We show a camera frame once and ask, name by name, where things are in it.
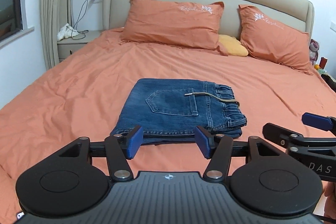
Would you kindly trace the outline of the left orange pillow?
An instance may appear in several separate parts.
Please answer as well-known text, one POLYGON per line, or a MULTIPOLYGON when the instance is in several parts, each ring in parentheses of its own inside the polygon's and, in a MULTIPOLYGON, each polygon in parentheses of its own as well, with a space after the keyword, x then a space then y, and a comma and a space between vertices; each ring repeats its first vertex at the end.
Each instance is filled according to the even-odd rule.
POLYGON ((225 46, 219 41, 223 11, 223 2, 203 5, 130 0, 121 40, 211 50, 227 56, 225 46))

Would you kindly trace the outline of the beige nightstand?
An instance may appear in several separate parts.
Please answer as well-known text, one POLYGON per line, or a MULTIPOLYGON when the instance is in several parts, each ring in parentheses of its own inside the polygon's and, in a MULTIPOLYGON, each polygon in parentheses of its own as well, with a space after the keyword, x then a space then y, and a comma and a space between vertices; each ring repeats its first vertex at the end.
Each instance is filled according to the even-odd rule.
POLYGON ((58 42, 59 61, 62 62, 67 57, 84 47, 87 43, 101 35, 102 31, 88 31, 74 38, 63 39, 58 42))

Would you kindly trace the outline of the beige curtain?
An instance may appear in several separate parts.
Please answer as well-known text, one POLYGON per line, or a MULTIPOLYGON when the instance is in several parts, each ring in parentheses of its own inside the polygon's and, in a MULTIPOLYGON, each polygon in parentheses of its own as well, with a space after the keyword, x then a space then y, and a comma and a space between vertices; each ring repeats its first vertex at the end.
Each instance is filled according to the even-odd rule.
POLYGON ((42 46, 46 69, 59 63, 57 34, 71 22, 71 0, 40 0, 42 46))

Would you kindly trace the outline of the red box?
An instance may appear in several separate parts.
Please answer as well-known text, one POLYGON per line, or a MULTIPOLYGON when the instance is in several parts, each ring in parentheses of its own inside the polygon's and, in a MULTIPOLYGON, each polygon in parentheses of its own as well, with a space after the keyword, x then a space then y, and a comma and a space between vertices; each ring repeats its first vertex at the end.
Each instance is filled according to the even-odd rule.
POLYGON ((325 69, 325 67, 326 67, 326 63, 327 63, 327 58, 325 58, 325 57, 321 57, 320 62, 319 62, 319 67, 320 67, 321 69, 325 69))

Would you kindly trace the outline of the orange pillow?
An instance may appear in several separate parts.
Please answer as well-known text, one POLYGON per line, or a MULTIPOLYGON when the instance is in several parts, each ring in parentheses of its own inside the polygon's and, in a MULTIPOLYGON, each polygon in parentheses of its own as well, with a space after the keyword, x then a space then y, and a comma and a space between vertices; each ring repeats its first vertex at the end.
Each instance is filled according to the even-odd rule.
POLYGON ((203 5, 130 0, 121 40, 211 50, 227 56, 225 46, 219 41, 223 11, 223 2, 203 5))
POLYGON ((239 5, 240 42, 256 59, 309 74, 309 34, 272 19, 252 5, 239 5))

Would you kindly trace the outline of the yellow plush cushion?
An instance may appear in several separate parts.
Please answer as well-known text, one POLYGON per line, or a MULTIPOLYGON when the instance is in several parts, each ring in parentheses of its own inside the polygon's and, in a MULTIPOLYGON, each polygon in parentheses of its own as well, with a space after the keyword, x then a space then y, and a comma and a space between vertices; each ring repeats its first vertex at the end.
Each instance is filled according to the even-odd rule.
POLYGON ((235 37, 228 35, 219 35, 219 41, 224 45, 231 56, 247 57, 248 50, 235 37))

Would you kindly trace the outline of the right orange pillow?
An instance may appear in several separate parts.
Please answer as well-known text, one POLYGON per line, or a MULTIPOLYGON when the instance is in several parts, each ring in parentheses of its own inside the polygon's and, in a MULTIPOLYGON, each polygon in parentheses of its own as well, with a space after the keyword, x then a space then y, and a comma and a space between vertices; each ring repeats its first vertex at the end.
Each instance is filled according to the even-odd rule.
POLYGON ((256 59, 309 74, 309 34, 272 19, 252 5, 239 5, 240 42, 256 59))

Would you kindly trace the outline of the orange bed sheet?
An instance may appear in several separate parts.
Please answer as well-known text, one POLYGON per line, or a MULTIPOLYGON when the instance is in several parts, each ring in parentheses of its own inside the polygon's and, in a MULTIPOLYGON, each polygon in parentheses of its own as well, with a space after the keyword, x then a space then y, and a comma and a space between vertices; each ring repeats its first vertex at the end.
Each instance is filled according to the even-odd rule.
POLYGON ((335 116, 335 92, 309 74, 252 57, 157 43, 122 43, 120 29, 101 36, 46 71, 1 110, 1 223, 20 210, 18 176, 81 136, 104 140, 135 83, 194 79, 230 86, 247 118, 242 140, 270 122, 309 137, 329 132, 302 124, 305 112, 335 116))

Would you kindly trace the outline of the pink plush toy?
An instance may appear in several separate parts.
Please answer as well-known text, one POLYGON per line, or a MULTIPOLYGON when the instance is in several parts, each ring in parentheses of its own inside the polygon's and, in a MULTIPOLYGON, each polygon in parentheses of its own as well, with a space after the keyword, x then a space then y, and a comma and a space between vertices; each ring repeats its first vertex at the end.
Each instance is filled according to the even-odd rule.
POLYGON ((312 65, 315 65, 318 60, 318 51, 319 51, 319 43, 311 39, 309 43, 309 59, 312 65))

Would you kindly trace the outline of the blue denim pants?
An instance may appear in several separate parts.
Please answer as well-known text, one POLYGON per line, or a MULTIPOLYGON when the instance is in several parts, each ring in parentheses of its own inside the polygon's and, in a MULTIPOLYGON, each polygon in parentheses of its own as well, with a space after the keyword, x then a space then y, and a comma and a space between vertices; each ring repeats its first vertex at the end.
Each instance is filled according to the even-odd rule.
POLYGON ((140 79, 132 88, 112 134, 143 129, 144 144, 192 143, 202 126, 234 139, 247 118, 227 85, 200 80, 140 79))

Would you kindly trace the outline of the white crumpled cloth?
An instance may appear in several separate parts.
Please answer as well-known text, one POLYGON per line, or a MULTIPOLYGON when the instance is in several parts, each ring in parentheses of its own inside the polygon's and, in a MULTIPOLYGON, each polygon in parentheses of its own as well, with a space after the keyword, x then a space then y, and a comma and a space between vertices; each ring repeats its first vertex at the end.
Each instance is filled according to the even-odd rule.
POLYGON ((67 23, 62 28, 60 28, 60 31, 57 33, 56 38, 59 42, 63 39, 73 38, 78 35, 79 32, 67 23))

